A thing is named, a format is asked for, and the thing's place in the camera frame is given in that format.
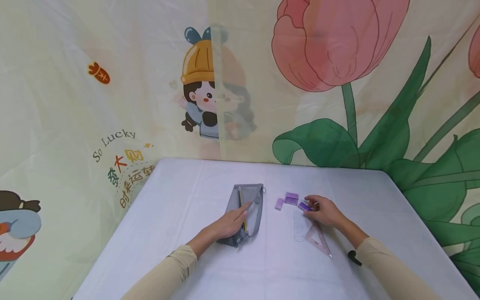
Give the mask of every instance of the pencil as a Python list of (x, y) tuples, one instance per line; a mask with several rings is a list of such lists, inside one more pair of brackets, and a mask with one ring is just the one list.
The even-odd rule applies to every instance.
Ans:
[[(243, 206), (243, 196), (241, 194), (241, 187), (239, 187), (239, 198), (240, 198), (240, 206)], [(247, 232), (247, 222), (246, 220), (243, 221), (243, 230)]]

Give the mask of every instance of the tulip petal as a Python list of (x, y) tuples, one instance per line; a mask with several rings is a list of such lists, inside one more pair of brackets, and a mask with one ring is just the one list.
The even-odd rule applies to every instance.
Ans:
[(296, 28), (303, 28), (303, 13), (308, 6), (307, 0), (288, 0), (285, 15), (290, 16)]
[(480, 78), (480, 26), (475, 32), (468, 50), (468, 65), (475, 77)]
[(272, 52), (278, 68), (290, 83), (302, 90), (324, 92), (333, 88), (319, 79), (308, 64), (305, 42), (305, 31), (295, 28), (289, 16), (278, 19), (272, 39)]
[(373, 60), (361, 77), (375, 69), (393, 43), (400, 26), (405, 19), (410, 0), (372, 0), (378, 16), (378, 43)]
[(278, 6), (278, 9), (276, 11), (276, 18), (277, 20), (283, 17), (285, 14), (285, 8), (287, 8), (287, 2), (288, 0), (283, 0), (282, 3)]
[(370, 66), (379, 33), (372, 0), (310, 0), (303, 22), (308, 62), (327, 84), (349, 83)]

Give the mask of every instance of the purple eraser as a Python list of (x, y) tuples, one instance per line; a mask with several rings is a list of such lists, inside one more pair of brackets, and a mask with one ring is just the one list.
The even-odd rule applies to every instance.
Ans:
[(298, 194), (294, 194), (294, 193), (292, 193), (292, 192), (288, 192), (285, 197), (289, 197), (289, 198), (293, 198), (293, 199), (298, 199), (298, 198), (299, 198), (299, 195), (298, 195)]
[(303, 211), (309, 211), (309, 212), (312, 211), (312, 209), (307, 204), (305, 204), (303, 202), (300, 202), (299, 209), (301, 209)]
[(276, 201), (276, 204), (275, 204), (275, 209), (276, 210), (282, 210), (282, 206), (283, 206), (283, 202), (285, 200), (283, 200), (282, 198), (278, 198), (277, 201)]
[(297, 206), (299, 203), (298, 198), (285, 197), (285, 203)]

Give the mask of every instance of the black object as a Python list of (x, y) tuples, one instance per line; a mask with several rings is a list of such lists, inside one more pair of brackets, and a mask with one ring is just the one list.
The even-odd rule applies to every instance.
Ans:
[(361, 266), (361, 262), (358, 261), (358, 259), (355, 258), (355, 256), (357, 255), (357, 253), (352, 250), (348, 253), (348, 258), (353, 261), (355, 264)]

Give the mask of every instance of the white table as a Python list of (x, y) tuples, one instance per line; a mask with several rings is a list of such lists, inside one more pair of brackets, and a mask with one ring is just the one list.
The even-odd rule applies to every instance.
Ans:
[(443, 299), (478, 299), (390, 178), (380, 171), (164, 158), (138, 195), (74, 300), (120, 299), (144, 274), (220, 217), (234, 184), (263, 183), (258, 235), (235, 249), (213, 245), (174, 299), (388, 299), (353, 248), (324, 228), (333, 259), (295, 242), (286, 192), (330, 198)]

